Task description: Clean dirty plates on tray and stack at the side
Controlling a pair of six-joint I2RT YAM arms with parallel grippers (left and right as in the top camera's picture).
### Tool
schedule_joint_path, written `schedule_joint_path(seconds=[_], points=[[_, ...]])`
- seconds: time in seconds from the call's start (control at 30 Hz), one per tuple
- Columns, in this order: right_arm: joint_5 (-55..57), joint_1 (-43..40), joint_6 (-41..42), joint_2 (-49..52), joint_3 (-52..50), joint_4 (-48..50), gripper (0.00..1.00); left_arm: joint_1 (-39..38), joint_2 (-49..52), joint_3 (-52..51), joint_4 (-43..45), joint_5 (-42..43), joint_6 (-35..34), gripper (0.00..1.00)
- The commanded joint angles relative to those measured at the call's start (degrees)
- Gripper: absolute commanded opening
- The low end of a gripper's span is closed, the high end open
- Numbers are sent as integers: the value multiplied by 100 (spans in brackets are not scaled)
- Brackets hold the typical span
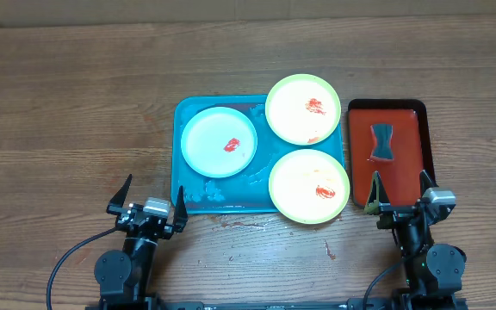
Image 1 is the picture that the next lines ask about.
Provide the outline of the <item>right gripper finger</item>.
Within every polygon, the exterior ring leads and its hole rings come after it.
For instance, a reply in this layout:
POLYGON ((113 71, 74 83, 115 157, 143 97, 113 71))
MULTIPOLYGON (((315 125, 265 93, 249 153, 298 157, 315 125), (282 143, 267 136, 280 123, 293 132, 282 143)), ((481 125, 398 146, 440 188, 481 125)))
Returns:
POLYGON ((420 181, 420 194, 422 196, 425 195, 427 189, 436 187, 436 182, 426 170, 422 170, 419 173, 419 181, 420 181))
POLYGON ((378 215, 384 208, 390 206, 387 192, 381 181, 381 176, 378 170, 372 174, 372 182, 368 200, 364 206, 364 213, 369 215, 378 215))

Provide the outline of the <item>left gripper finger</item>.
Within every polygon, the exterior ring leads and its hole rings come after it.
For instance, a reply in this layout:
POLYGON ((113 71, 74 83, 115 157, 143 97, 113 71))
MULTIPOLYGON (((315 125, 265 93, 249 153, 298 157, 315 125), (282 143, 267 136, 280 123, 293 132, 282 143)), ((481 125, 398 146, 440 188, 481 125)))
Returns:
POLYGON ((127 198, 127 193, 130 188, 133 175, 129 174, 126 181, 123 183, 121 188, 115 193, 115 195, 108 202, 108 208, 123 208, 123 204, 127 198))
POLYGON ((175 205, 173 230, 175 233, 181 233, 188 222, 188 213, 184 202, 183 186, 180 186, 177 193, 177 202, 175 205))

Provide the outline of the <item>yellow-green plate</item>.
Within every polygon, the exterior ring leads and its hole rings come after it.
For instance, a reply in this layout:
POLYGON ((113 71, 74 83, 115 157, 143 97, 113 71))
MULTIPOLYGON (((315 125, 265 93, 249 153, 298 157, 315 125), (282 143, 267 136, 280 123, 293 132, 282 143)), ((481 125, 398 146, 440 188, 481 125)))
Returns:
POLYGON ((301 224, 332 220, 347 205, 350 181, 331 155, 300 149, 280 158, 269 178, 270 198, 287 218, 301 224))
POLYGON ((265 102, 271 130, 282 140, 310 146, 328 138, 341 115, 338 93, 323 78, 294 74, 278 81, 265 102))

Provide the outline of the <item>light blue plate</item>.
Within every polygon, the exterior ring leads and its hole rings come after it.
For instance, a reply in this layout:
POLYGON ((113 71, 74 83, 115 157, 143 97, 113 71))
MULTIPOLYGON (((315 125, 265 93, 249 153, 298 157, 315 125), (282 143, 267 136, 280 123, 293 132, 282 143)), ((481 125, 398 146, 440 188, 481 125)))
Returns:
POLYGON ((241 172, 256 150, 255 127, 234 108, 204 109, 187 123, 181 137, 183 158, 205 177, 224 178, 241 172))

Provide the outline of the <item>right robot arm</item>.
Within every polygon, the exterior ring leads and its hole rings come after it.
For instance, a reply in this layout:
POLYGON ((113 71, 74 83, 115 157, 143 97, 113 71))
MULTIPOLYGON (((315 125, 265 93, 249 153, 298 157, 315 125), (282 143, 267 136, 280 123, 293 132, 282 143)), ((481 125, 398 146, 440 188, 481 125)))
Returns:
POLYGON ((437 244, 431 226, 446 220, 456 206, 455 194, 437 186, 429 174, 419 175, 421 196, 410 206, 391 204, 380 174, 372 176, 364 212, 377 215, 376 226, 389 230, 400 249, 401 260, 382 271, 368 286, 362 309, 466 309, 465 300, 455 293, 462 289, 467 256, 460 248, 437 244), (374 286, 386 275, 402 267, 406 288, 395 289, 387 299, 371 301, 374 286))

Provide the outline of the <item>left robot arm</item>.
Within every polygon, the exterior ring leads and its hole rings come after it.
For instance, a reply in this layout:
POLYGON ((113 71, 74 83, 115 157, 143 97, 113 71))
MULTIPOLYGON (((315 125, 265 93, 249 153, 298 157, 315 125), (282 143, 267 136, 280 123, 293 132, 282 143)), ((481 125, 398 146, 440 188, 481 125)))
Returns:
POLYGON ((149 197, 144 204, 124 206, 133 177, 129 176, 109 201, 106 212, 116 217, 116 232, 124 232, 123 247, 103 253, 94 276, 100 286, 100 309, 165 309, 155 293, 147 291, 158 241, 180 233, 188 221, 183 188, 177 201, 149 197))

